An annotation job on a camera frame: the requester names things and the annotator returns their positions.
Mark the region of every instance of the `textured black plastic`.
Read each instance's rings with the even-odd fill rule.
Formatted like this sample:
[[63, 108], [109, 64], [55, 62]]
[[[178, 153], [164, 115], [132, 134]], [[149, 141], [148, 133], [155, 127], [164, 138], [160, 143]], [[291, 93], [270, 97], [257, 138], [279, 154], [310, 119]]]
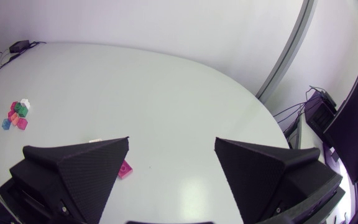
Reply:
[[285, 171], [319, 156], [318, 149], [288, 150], [219, 138], [215, 151], [244, 223], [259, 220]]
[[127, 138], [39, 148], [26, 146], [26, 159], [58, 171], [70, 197], [88, 224], [99, 223], [119, 169]]

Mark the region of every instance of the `purple object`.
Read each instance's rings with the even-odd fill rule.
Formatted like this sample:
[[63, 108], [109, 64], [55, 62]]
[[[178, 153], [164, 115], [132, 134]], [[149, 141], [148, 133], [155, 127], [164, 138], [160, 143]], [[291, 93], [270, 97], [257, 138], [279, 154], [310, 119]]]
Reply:
[[341, 158], [352, 184], [358, 182], [358, 77], [332, 123], [324, 131]]

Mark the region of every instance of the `electrical cord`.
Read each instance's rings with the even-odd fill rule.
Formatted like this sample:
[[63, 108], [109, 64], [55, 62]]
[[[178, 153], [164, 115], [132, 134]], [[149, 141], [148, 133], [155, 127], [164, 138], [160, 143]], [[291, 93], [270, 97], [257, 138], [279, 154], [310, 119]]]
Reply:
[[293, 125], [296, 123], [296, 121], [298, 120], [298, 118], [299, 118], [301, 115], [303, 115], [303, 114], [306, 113], [307, 111], [309, 111], [309, 110], [311, 110], [312, 108], [314, 108], [316, 105], [318, 105], [318, 103], [319, 103], [319, 102], [316, 102], [313, 106], [311, 106], [308, 110], [306, 110], [306, 111], [304, 111], [304, 112], [301, 112], [301, 111], [303, 110], [303, 108], [302, 108], [302, 109], [299, 111], [299, 112], [301, 112], [301, 113], [298, 113], [298, 116], [296, 117], [296, 119], [290, 124], [289, 127], [287, 127], [286, 130], [284, 130], [284, 133], [285, 133], [287, 130], [289, 130], [289, 129], [291, 129], [291, 128], [293, 127]]
[[42, 41], [38, 41], [38, 42], [37, 42], [37, 41], [34, 41], [34, 42], [32, 42], [27, 49], [23, 50], [22, 52], [20, 52], [20, 53], [18, 53], [18, 54], [16, 54], [16, 55], [13, 55], [6, 63], [2, 63], [2, 61], [3, 61], [3, 59], [4, 59], [7, 55], [10, 55], [10, 54], [7, 54], [7, 55], [3, 56], [3, 54], [5, 53], [5, 51], [7, 51], [8, 49], [6, 49], [6, 50], [4, 51], [4, 53], [1, 53], [1, 52], [0, 52], [0, 54], [1, 54], [1, 56], [0, 56], [0, 69], [2, 69], [5, 65], [7, 65], [9, 62], [13, 61], [14, 59], [16, 59], [17, 57], [19, 57], [20, 55], [22, 55], [22, 54], [23, 54], [25, 51], [27, 51], [28, 49], [31, 49], [31, 48], [33, 48], [33, 47], [39, 45], [39, 44], [46, 44], [46, 42], [42, 42]]
[[29, 48], [23, 50], [22, 52], [20, 52], [20, 53], [18, 53], [18, 54], [16, 54], [16, 55], [13, 55], [13, 56], [9, 59], [9, 61], [7, 61], [7, 62], [4, 63], [4, 64], [1, 64], [0, 69], [2, 69], [2, 68], [3, 68], [5, 65], [7, 65], [9, 62], [13, 61], [13, 60], [16, 59], [17, 57], [19, 57], [19, 56], [21, 56], [22, 54], [24, 54], [24, 52], [26, 52], [27, 50], [29, 50], [29, 49], [31, 49], [31, 48], [33, 48], [33, 47], [35, 47], [35, 46], [37, 46], [37, 45], [39, 45], [39, 44], [41, 44], [41, 43], [46, 43], [46, 42], [35, 42], [35, 41], [32, 42], [32, 43], [30, 44], [30, 47], [29, 47]]
[[304, 102], [304, 103], [301, 103], [302, 105], [294, 112], [292, 112], [290, 115], [288, 115], [286, 118], [282, 119], [281, 121], [277, 122], [278, 124], [281, 123], [282, 121], [286, 120], [287, 118], [289, 118], [291, 115], [295, 114], [296, 112], [298, 112], [302, 107], [305, 107], [305, 105], [308, 103], [308, 102], [311, 102], [312, 100], [315, 100], [317, 98], [319, 98], [321, 96], [314, 96], [312, 97], [310, 100]]

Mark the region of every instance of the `white table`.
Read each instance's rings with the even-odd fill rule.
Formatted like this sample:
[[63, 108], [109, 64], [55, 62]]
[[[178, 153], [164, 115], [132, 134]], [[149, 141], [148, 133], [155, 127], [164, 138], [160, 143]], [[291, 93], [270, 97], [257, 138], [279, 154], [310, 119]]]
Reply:
[[[28, 98], [25, 131], [2, 129]], [[214, 152], [215, 137], [288, 147], [278, 124], [244, 87], [182, 58], [135, 49], [44, 44], [0, 70], [0, 186], [22, 147], [130, 136], [101, 223], [242, 223]]]

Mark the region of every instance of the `pink toy block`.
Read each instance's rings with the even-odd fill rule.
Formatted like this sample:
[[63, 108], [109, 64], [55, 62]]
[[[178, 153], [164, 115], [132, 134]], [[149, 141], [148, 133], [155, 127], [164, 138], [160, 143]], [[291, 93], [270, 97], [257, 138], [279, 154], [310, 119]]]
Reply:
[[16, 125], [17, 125], [17, 123], [19, 122], [19, 119], [20, 119], [19, 116], [16, 116], [15, 119], [12, 119], [12, 124], [13, 124], [13, 126], [16, 126]]
[[24, 118], [19, 118], [19, 121], [17, 122], [17, 127], [21, 130], [25, 130], [25, 127], [27, 126], [27, 120]]
[[15, 118], [17, 118], [19, 115], [17, 114], [17, 113], [13, 113], [12, 114], [12, 116], [10, 116], [9, 118], [8, 118], [8, 120], [10, 121], [10, 122], [13, 122], [13, 120], [15, 120]]
[[121, 168], [119, 169], [118, 176], [123, 179], [131, 174], [132, 171], [132, 167], [127, 163], [127, 161], [124, 161], [121, 165]]
[[10, 120], [10, 118], [11, 118], [11, 116], [12, 116], [14, 113], [15, 113], [15, 110], [10, 110], [10, 112], [7, 113], [7, 118], [8, 118], [8, 120], [9, 120], [10, 122], [12, 122], [12, 121]]
[[12, 105], [11, 105], [11, 110], [13, 110], [13, 109], [15, 108], [16, 103], [17, 103], [17, 101], [15, 101], [15, 102], [12, 103]]

